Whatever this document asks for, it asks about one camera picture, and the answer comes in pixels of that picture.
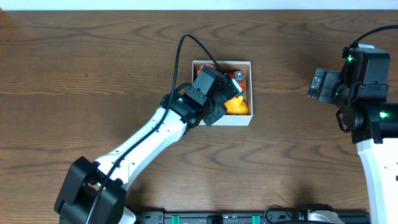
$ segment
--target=yellow object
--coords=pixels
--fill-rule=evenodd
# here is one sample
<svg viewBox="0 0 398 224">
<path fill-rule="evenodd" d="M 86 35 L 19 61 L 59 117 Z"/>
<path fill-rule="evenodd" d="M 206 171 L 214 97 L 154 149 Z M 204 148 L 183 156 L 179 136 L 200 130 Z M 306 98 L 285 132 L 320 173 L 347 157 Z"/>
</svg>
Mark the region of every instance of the yellow object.
<svg viewBox="0 0 398 224">
<path fill-rule="evenodd" d="M 227 108 L 226 113 L 230 115 L 248 115 L 249 109 L 247 104 L 243 101 L 243 96 L 237 96 L 224 104 Z"/>
</svg>

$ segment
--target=wooden table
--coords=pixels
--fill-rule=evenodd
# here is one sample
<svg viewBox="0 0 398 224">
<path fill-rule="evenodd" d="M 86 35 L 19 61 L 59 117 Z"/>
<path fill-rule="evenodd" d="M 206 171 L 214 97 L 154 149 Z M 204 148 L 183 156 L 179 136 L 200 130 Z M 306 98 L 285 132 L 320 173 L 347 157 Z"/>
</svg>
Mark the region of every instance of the wooden table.
<svg viewBox="0 0 398 224">
<path fill-rule="evenodd" d="M 0 223 L 56 223 L 53 204 L 71 163 L 134 134 L 170 91 L 191 33 L 218 60 L 252 62 L 248 127 L 197 127 L 133 183 L 128 205 L 264 210 L 303 203 L 369 208 L 361 161 L 337 107 L 307 97 L 315 67 L 339 70 L 341 48 L 398 23 L 395 11 L 3 12 L 0 21 Z M 364 42 L 391 55 L 398 35 Z M 184 43 L 178 82 L 206 55 Z"/>
</svg>

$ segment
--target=white background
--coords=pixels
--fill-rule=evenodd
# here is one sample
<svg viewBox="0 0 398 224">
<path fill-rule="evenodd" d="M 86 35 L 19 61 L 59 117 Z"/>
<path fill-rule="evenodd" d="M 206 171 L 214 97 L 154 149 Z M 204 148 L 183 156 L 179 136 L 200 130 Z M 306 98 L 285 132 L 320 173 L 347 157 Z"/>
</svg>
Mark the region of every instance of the white background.
<svg viewBox="0 0 398 224">
<path fill-rule="evenodd" d="M 4 11 L 398 9 L 398 0 L 0 0 L 0 7 Z"/>
</svg>

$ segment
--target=wood grain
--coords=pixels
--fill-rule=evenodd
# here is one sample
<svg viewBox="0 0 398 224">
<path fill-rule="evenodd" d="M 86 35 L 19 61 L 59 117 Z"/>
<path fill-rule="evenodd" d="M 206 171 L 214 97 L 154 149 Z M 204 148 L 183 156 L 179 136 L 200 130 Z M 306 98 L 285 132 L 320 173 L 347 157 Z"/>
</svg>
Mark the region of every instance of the wood grain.
<svg viewBox="0 0 398 224">
<path fill-rule="evenodd" d="M 336 107 L 306 95 L 315 67 L 338 70 L 341 48 L 398 23 L 395 11 L 66 11 L 0 17 L 0 223 L 56 223 L 70 164 L 119 146 L 170 91 L 177 44 L 191 33 L 218 60 L 252 62 L 248 127 L 197 127 L 158 156 L 128 193 L 132 208 L 264 210 L 329 203 L 369 208 L 356 147 Z M 391 55 L 398 35 L 365 43 Z M 178 82 L 192 60 L 184 43 Z"/>
</svg>

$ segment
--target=white box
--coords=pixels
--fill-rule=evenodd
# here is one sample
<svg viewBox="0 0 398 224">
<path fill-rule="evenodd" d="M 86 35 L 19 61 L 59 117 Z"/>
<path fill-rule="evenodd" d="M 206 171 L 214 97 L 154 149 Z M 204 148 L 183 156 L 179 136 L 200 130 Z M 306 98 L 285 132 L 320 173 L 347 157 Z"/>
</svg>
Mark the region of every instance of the white box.
<svg viewBox="0 0 398 224">
<path fill-rule="evenodd" d="M 243 77 L 246 79 L 246 92 L 243 98 L 248 105 L 249 115 L 224 115 L 212 125 L 219 126 L 248 126 L 251 118 L 253 117 L 253 104 L 252 104 L 252 88 L 251 88 L 251 63 L 250 62 L 232 62 L 232 61 L 217 61 L 223 70 L 240 70 Z M 192 62 L 192 83 L 196 79 L 197 70 L 200 65 L 210 63 L 214 64 L 211 60 L 194 60 Z"/>
</svg>

